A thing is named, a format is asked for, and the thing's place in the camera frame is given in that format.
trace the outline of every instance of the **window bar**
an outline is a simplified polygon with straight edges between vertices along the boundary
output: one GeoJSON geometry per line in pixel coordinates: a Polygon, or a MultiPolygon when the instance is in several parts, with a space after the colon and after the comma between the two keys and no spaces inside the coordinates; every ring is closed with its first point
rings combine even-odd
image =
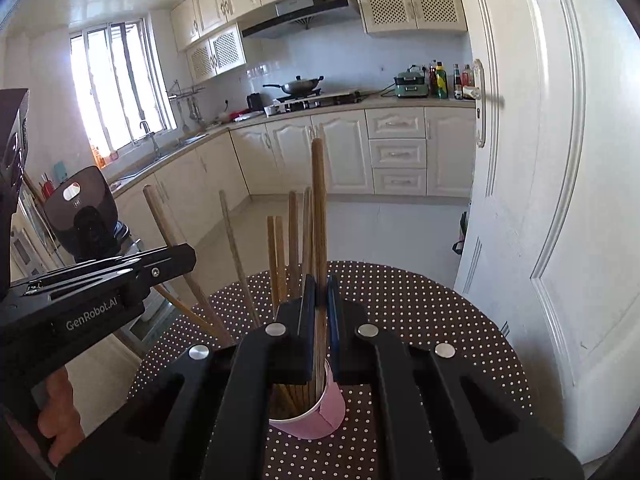
{"type": "Polygon", "coordinates": [[[129,123],[129,117],[124,109],[124,99],[122,98],[122,90],[120,90],[120,82],[118,81],[118,73],[116,70],[116,62],[113,56],[113,37],[111,36],[111,23],[107,23],[107,46],[109,47],[109,54],[111,55],[111,69],[113,70],[113,78],[116,80],[116,88],[118,89],[118,97],[120,99],[120,106],[122,107],[122,114],[124,115],[124,121],[127,123],[127,130],[129,131],[129,138],[131,142],[135,144],[136,140],[133,138],[131,131],[131,124],[129,123]]]}
{"type": "Polygon", "coordinates": [[[131,66],[131,57],[129,55],[129,44],[127,43],[127,26],[125,23],[120,24],[120,33],[122,35],[122,46],[124,47],[124,59],[127,61],[127,71],[129,72],[129,79],[131,81],[131,89],[133,90],[133,96],[136,98],[136,104],[138,105],[138,113],[140,114],[140,120],[146,119],[145,112],[140,104],[140,96],[138,95],[138,87],[136,86],[136,79],[133,76],[133,67],[131,66]]]}
{"type": "Polygon", "coordinates": [[[89,71],[89,83],[91,83],[91,94],[92,96],[94,96],[95,110],[98,112],[98,119],[100,119],[100,126],[102,127],[102,132],[104,133],[104,139],[107,141],[109,152],[113,153],[114,149],[111,143],[111,137],[109,137],[109,131],[107,129],[107,126],[105,126],[104,124],[102,110],[100,109],[100,101],[98,101],[98,91],[95,89],[94,73],[91,71],[91,61],[89,56],[89,34],[85,30],[82,32],[82,40],[84,41],[84,58],[86,59],[86,66],[89,71]]]}
{"type": "Polygon", "coordinates": [[[144,20],[140,20],[137,22],[138,24],[138,39],[140,40],[140,46],[142,48],[143,59],[145,60],[146,66],[146,77],[149,81],[149,85],[152,89],[152,94],[154,97],[154,108],[158,113],[158,117],[160,118],[160,123],[162,124],[162,129],[166,130],[166,121],[164,113],[161,110],[160,103],[158,102],[158,83],[155,80],[156,69],[151,63],[151,51],[149,49],[147,40],[146,40],[146,28],[144,20]]]}

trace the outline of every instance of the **polka dot tablecloth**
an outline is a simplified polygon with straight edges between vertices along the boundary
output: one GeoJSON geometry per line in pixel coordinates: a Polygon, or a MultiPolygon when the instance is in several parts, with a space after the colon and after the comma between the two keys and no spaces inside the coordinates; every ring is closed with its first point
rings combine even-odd
{"type": "MultiPolygon", "coordinates": [[[[525,413],[532,414],[529,387],[520,362],[497,327],[478,309],[452,290],[418,274],[359,262],[330,262],[329,272],[340,281],[340,294],[367,308],[369,320],[396,332],[405,342],[432,346],[448,342],[488,374],[525,413]]],[[[263,322],[271,319],[268,271],[248,279],[263,322]]],[[[242,306],[238,283],[211,298],[235,338],[251,329],[242,306]]],[[[184,316],[180,316],[142,361],[129,396],[144,386],[189,346],[197,343],[219,348],[184,316]]],[[[321,440],[300,440],[269,427],[264,478],[377,480],[376,425],[368,386],[345,386],[346,414],[340,428],[321,440]]],[[[437,471],[433,478],[439,478],[437,471]]]]}

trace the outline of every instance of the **pink cup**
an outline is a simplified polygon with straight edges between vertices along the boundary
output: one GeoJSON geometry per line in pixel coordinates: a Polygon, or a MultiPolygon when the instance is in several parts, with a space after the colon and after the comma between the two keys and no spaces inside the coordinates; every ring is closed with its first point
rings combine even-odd
{"type": "Polygon", "coordinates": [[[332,434],[344,420],[344,399],[327,361],[324,361],[326,383],[324,392],[316,405],[308,412],[287,420],[269,419],[269,424],[278,430],[302,439],[315,440],[332,434]]]}

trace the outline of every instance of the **silver screw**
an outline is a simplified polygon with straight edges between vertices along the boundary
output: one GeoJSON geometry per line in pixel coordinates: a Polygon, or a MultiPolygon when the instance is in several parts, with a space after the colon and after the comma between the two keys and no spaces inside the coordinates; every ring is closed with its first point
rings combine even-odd
{"type": "Polygon", "coordinates": [[[271,323],[267,325],[267,328],[265,328],[264,331],[271,337],[277,337],[279,335],[283,335],[287,331],[287,327],[282,323],[271,323]]]}
{"type": "Polygon", "coordinates": [[[196,361],[200,361],[201,359],[206,359],[209,355],[209,348],[204,345],[196,345],[189,348],[189,357],[191,359],[195,359],[196,361]]]}
{"type": "Polygon", "coordinates": [[[358,333],[364,337],[375,337],[378,335],[378,327],[372,324],[360,325],[358,327],[358,333]]]}
{"type": "Polygon", "coordinates": [[[445,359],[450,359],[456,354],[456,349],[449,343],[440,343],[436,346],[436,354],[445,359]]]}

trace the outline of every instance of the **tiled floor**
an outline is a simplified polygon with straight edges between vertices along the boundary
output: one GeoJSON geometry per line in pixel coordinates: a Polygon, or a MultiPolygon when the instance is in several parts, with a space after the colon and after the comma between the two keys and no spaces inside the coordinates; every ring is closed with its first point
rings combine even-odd
{"type": "MultiPolygon", "coordinates": [[[[328,259],[398,267],[453,286],[460,257],[451,246],[458,240],[465,208],[463,200],[429,204],[328,202],[328,259]]],[[[269,267],[266,218],[281,215],[286,226],[287,209],[285,200],[258,198],[232,218],[247,275],[269,267]]],[[[298,216],[302,222],[302,213],[298,216]]],[[[238,280],[224,232],[211,232],[197,245],[196,253],[193,276],[207,294],[238,280]]],[[[184,281],[176,282],[178,293],[190,298],[181,286],[184,281]]]]}

